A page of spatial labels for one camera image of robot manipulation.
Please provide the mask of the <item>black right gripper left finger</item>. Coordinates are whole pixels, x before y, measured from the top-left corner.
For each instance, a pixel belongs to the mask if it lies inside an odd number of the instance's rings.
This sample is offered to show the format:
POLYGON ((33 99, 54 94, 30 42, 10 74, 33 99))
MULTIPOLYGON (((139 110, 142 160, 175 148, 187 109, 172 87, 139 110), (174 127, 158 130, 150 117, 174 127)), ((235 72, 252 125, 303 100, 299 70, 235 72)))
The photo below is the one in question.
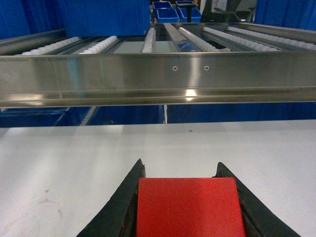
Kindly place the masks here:
POLYGON ((79 237, 136 236, 139 179, 146 177, 139 159, 105 206, 80 231, 79 237))

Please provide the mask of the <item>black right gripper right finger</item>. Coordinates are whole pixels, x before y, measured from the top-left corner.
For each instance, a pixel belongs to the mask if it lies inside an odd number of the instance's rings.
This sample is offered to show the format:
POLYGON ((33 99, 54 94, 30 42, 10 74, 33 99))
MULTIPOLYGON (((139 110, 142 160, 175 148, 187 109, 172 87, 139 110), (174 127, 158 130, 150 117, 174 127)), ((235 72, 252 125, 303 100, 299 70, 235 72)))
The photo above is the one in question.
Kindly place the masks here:
POLYGON ((217 164, 215 178, 234 178, 248 237, 298 237, 299 234, 270 211, 253 192, 222 162, 217 164))

